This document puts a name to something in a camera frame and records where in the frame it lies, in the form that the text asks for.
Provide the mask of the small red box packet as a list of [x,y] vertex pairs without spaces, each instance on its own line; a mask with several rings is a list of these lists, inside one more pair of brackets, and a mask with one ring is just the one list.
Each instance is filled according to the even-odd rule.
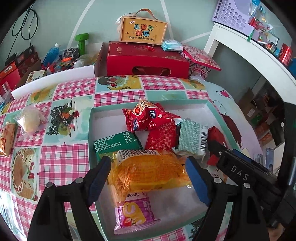
[[213,142],[217,142],[226,148],[228,147],[224,135],[215,126],[208,129],[207,143],[208,150],[210,152],[210,158],[208,159],[207,164],[209,166],[216,166],[219,160],[220,149],[219,146],[213,144]]

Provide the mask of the silver green cracker packet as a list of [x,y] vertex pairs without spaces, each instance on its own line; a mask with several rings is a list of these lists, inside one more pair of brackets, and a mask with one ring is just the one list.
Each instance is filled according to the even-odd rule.
[[177,124],[177,144],[172,150],[177,155],[204,156],[207,149],[208,126],[182,119]]

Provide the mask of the red patterned foil packet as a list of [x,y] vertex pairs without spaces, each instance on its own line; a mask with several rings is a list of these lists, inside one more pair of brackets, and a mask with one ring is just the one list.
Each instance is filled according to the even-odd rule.
[[170,151],[177,143],[177,131],[175,121],[165,123],[159,128],[149,132],[146,150],[167,150]]

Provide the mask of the red good luck snack bag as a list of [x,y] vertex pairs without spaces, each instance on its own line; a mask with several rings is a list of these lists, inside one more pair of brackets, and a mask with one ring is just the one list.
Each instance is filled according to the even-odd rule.
[[150,131],[155,128],[172,122],[180,116],[164,110],[160,103],[152,103],[146,99],[141,99],[133,109],[123,108],[127,130]]

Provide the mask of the orange bread packet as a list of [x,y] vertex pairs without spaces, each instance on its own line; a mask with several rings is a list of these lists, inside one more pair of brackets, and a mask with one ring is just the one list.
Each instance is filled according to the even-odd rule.
[[107,183],[116,206],[130,193],[189,186],[185,163],[167,150],[119,150],[112,153]]

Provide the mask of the pink swiss roll packet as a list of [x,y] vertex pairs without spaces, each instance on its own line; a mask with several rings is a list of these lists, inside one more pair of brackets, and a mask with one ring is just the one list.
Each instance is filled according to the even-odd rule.
[[115,235],[142,231],[161,221],[155,217],[150,199],[144,192],[128,194],[114,211]]

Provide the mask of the orange swiss roll packet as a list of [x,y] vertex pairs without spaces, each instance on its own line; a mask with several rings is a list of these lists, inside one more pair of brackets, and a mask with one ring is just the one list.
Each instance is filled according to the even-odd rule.
[[10,122],[7,122],[1,129],[1,156],[9,157],[14,142],[15,131],[16,124]]

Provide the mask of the dark green snack packet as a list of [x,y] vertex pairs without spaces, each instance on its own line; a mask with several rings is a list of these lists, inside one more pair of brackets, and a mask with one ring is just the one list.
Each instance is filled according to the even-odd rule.
[[112,153],[119,150],[142,150],[142,144],[138,137],[129,131],[101,138],[93,143],[93,151],[95,151],[98,161],[104,155],[111,156],[112,159]]

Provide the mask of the clear bag white bun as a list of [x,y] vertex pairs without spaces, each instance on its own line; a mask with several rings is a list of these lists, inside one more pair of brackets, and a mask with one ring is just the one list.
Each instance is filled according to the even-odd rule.
[[44,129],[47,124],[47,120],[35,104],[30,104],[23,108],[16,115],[15,121],[21,127],[23,135],[33,135]]

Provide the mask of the pink plaid tablecloth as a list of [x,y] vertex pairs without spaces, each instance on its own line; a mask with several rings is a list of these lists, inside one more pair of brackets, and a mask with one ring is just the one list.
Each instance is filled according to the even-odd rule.
[[[141,99],[151,102],[165,100],[201,100],[214,111],[216,127],[224,135],[227,144],[239,148],[254,157],[262,153],[257,136],[243,112],[227,90],[203,80],[188,80],[164,76],[126,76],[124,85],[100,85],[97,78],[86,78],[50,83],[1,107],[1,125],[14,120],[24,107],[35,104],[45,118],[49,118],[55,106],[70,105],[80,113],[72,122],[67,135],[48,135],[46,129],[32,135],[21,134],[16,128],[15,142],[8,157],[1,156],[1,216],[17,240],[26,240],[42,188],[46,181],[68,184],[74,177],[84,174],[88,164],[88,121],[93,107],[134,103]],[[33,148],[39,168],[35,174],[37,189],[33,199],[18,196],[11,185],[11,165],[20,149]]]

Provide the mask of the large red gift box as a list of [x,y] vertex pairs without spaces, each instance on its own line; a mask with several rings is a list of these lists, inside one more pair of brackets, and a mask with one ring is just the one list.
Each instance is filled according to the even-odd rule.
[[109,42],[106,57],[108,75],[156,75],[188,78],[189,61],[178,52],[161,46]]

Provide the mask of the clear plastic box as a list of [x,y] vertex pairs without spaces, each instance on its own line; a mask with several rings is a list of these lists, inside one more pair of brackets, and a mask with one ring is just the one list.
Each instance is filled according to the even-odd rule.
[[7,103],[13,101],[13,96],[11,94],[11,88],[8,82],[1,85],[0,90],[0,108],[4,107]]

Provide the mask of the orange red flat box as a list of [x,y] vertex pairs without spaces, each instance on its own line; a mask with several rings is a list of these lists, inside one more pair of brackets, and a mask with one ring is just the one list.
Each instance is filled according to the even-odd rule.
[[1,71],[1,78],[4,78],[6,75],[8,75],[12,71],[14,71],[18,67],[20,67],[34,53],[35,53],[35,48],[33,45],[31,45],[29,48],[27,48],[21,54],[16,56],[14,58],[14,60],[11,61],[11,63],[9,63],[7,66],[5,66],[5,68]]

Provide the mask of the dark red gift box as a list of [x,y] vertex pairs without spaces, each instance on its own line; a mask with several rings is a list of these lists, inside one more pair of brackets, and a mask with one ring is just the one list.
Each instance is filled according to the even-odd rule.
[[16,67],[16,62],[6,66],[1,72],[1,86],[7,83],[11,90],[22,86],[27,80],[28,74],[32,72],[34,67],[40,69],[41,61],[38,53],[31,54],[23,63]]

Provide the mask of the colourful toy bundle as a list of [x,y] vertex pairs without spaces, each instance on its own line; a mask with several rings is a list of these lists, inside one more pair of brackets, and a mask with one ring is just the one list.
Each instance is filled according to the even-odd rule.
[[79,49],[72,47],[66,49],[63,54],[60,63],[57,65],[58,70],[68,70],[73,68],[74,63],[80,57]]

